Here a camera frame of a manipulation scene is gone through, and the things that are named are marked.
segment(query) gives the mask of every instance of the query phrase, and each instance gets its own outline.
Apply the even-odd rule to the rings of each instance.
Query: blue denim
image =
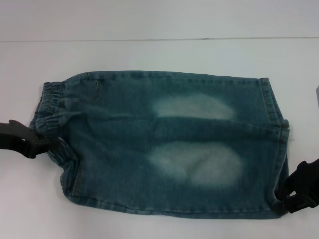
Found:
[[[106,71],[45,83],[34,119],[57,136],[64,195],[118,212],[204,219],[282,216],[288,121],[269,80]]]

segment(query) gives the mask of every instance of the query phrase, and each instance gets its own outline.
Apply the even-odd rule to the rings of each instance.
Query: faded knee patch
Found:
[[[242,160],[223,143],[173,142],[153,149],[150,162],[180,183],[228,187],[241,176]]]
[[[233,119],[234,111],[222,101],[205,94],[166,97],[153,105],[159,117]]]

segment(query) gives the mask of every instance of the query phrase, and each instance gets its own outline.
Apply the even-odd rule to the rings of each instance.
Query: elastic waistband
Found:
[[[63,82],[44,83],[40,102],[29,125],[46,135],[58,136],[59,117],[57,115],[63,97]]]

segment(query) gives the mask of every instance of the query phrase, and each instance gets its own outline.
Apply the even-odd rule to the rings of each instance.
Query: white backdrop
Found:
[[[239,4],[235,0],[201,0],[192,3],[198,8],[190,9],[186,7],[190,0],[155,5],[144,0],[134,1],[136,5],[124,0],[88,2],[0,2],[0,40],[22,41],[0,42],[0,122],[14,119],[28,125],[44,82],[63,81],[86,71],[155,70],[269,77],[282,113],[291,124],[291,172],[301,161],[311,162],[319,157],[319,39],[54,41],[315,36],[319,35],[317,2],[261,4],[247,0]],[[99,6],[108,4],[113,8],[105,7],[102,14],[104,10]],[[160,8],[160,4],[169,7]],[[263,12],[263,24],[257,10]],[[147,31],[154,18],[155,28]],[[16,152],[0,150],[1,239],[319,237],[319,208],[258,221],[139,216],[78,206],[63,196],[61,172],[46,154],[27,159]]]

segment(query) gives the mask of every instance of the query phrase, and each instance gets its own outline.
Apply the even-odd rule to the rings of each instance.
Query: denim pants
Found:
[[[143,215],[271,219],[288,121],[269,80],[106,71],[45,83],[30,127],[80,205]]]

